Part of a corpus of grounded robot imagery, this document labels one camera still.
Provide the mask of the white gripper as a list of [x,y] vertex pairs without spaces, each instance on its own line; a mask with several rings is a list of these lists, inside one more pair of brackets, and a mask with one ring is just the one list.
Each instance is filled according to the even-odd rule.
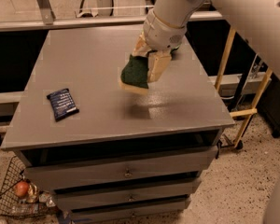
[[153,9],[148,12],[143,33],[138,36],[132,53],[134,57],[148,57],[148,83],[158,81],[172,60],[168,51],[150,52],[178,47],[187,30],[187,21],[188,16],[182,13],[169,15],[168,19],[162,20]]

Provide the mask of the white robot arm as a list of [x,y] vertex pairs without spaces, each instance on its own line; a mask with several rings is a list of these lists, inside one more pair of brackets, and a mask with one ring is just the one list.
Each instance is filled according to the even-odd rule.
[[280,79],[280,0],[156,0],[133,55],[168,53],[180,45],[189,17],[204,1],[212,3]]

